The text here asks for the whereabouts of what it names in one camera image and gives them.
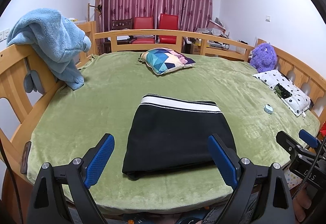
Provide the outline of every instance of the chair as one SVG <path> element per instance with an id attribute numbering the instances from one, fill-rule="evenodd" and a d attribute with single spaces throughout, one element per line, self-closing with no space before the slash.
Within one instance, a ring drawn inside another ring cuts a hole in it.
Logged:
<path id="1" fill-rule="evenodd" d="M 179 17 L 177 15 L 169 15 L 161 13 L 159 29 L 162 30 L 179 30 L 178 29 Z M 175 44 L 177 41 L 176 36 L 171 35 L 160 35 L 159 43 L 160 44 Z"/>
<path id="2" fill-rule="evenodd" d="M 133 29 L 133 19 L 112 20 L 111 30 Z"/>
<path id="3" fill-rule="evenodd" d="M 153 17 L 135 17 L 134 29 L 153 29 Z M 155 44 L 155 39 L 137 38 L 132 44 Z"/>

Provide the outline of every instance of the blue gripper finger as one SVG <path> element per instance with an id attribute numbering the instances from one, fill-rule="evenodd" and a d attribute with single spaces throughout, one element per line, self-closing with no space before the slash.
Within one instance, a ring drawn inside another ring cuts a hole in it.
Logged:
<path id="1" fill-rule="evenodd" d="M 220 171 L 220 174 L 222 175 L 225 184 L 231 186 L 232 189 L 235 190 L 235 188 L 237 188 L 238 181 L 236 169 L 231 160 L 213 136 L 208 137 L 207 147 L 218 170 Z"/>
<path id="2" fill-rule="evenodd" d="M 91 188 L 92 185 L 97 184 L 97 181 L 99 180 L 114 149 L 115 138 L 112 135 L 109 135 L 86 170 L 87 174 L 84 184 L 87 189 Z"/>
<path id="3" fill-rule="evenodd" d="M 312 147 L 314 149 L 318 147 L 318 139 L 316 139 L 314 136 L 310 135 L 304 129 L 301 129 L 299 131 L 299 138 L 301 138 L 304 142 L 306 142 L 310 147 Z"/>

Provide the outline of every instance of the white pillow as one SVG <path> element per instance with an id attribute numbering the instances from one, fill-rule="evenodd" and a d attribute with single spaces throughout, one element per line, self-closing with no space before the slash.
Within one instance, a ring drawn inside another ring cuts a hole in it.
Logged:
<path id="1" fill-rule="evenodd" d="M 278 70 L 273 69 L 270 71 L 257 73 L 253 75 L 257 79 L 265 83 L 271 90 L 273 90 L 280 99 L 288 106 L 288 108 L 296 115 L 299 116 L 302 112 L 309 109 L 310 98 L 301 89 L 293 84 L 287 77 L 285 77 Z M 281 96 L 275 89 L 276 86 L 282 86 L 288 91 L 286 96 Z"/>

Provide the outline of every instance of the black folded cloth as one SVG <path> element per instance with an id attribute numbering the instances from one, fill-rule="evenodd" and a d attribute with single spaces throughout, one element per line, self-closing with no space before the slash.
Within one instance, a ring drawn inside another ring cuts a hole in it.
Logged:
<path id="1" fill-rule="evenodd" d="M 213 164 L 207 139 L 218 134 L 236 152 L 229 125 L 214 102 L 147 94 L 135 113 L 122 172 L 130 179 Z"/>

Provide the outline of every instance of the electrical outlet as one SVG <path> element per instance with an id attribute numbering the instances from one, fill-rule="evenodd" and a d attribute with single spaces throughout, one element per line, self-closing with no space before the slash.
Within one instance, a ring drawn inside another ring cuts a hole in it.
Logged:
<path id="1" fill-rule="evenodd" d="M 9 29 L 9 28 L 8 28 L 8 29 L 5 29 L 5 30 L 3 31 L 3 39 L 7 39 L 9 33 L 10 33 L 10 29 Z"/>

